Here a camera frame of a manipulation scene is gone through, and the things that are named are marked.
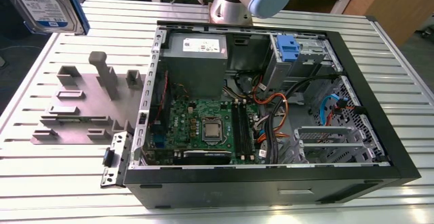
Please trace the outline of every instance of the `wooden cabinet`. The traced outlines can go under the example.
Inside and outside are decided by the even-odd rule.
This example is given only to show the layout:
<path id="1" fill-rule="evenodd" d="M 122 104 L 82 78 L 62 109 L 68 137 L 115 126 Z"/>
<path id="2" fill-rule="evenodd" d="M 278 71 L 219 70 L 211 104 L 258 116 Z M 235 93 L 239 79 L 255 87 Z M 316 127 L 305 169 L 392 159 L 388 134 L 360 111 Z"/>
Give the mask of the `wooden cabinet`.
<path id="1" fill-rule="evenodd" d="M 401 46 L 433 12 L 434 0 L 352 0 L 344 13 L 374 16 Z"/>

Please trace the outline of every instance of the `motherboard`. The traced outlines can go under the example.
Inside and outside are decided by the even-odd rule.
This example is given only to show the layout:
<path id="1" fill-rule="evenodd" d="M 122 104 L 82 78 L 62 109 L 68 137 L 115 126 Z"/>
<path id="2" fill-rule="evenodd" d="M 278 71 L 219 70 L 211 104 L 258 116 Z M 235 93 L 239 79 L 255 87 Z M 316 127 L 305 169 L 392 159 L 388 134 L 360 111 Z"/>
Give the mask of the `motherboard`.
<path id="1" fill-rule="evenodd" d="M 251 128 L 257 119 L 258 107 L 246 101 L 174 100 L 169 131 L 153 134 L 147 160 L 155 165 L 179 165 L 179 158 L 202 157 L 234 165 L 255 164 Z"/>

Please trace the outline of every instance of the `power supply label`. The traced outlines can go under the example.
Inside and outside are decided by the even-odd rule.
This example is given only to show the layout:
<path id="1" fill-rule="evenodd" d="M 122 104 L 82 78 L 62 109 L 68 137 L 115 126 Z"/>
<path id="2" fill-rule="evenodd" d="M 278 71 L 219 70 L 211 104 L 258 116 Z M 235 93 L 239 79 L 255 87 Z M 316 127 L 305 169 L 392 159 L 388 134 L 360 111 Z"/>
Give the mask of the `power supply label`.
<path id="1" fill-rule="evenodd" d="M 22 0 L 35 21 L 47 27 L 66 27 L 68 21 L 56 0 Z"/>
<path id="2" fill-rule="evenodd" d="M 219 40 L 185 39 L 183 51 L 190 52 L 221 52 Z"/>

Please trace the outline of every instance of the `sheet metal panel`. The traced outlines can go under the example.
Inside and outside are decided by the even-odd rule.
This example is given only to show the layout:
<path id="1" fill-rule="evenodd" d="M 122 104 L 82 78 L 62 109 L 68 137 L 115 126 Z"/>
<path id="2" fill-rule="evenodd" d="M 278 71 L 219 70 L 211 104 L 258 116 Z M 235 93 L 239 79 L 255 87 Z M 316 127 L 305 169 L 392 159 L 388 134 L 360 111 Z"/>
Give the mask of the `sheet metal panel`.
<path id="1" fill-rule="evenodd" d="M 338 31 L 361 66 L 422 178 L 337 205 L 146 210 L 127 189 L 101 189 L 105 145 L 32 145 L 31 133 L 59 88 L 62 65 L 97 72 L 94 50 L 118 73 L 146 73 L 157 20 L 207 21 L 207 7 L 87 0 L 85 36 L 54 34 L 0 118 L 0 219 L 38 223 L 394 223 L 434 222 L 434 107 L 421 82 L 365 17 L 281 12 L 255 25 Z"/>

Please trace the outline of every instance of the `green motherboard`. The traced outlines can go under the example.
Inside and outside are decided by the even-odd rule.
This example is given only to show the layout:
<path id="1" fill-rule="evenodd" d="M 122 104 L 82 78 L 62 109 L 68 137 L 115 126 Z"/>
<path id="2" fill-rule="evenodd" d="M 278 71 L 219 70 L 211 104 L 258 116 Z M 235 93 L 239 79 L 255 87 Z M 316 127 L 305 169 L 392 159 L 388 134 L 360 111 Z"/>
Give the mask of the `green motherboard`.
<path id="1" fill-rule="evenodd" d="M 177 100 L 170 109 L 169 132 L 154 136 L 157 165 L 170 165 L 170 156 L 178 150 L 221 150 L 233 153 L 231 164 L 257 164 L 251 125 L 258 106 L 246 104 L 251 156 L 237 155 L 233 127 L 233 102 Z"/>

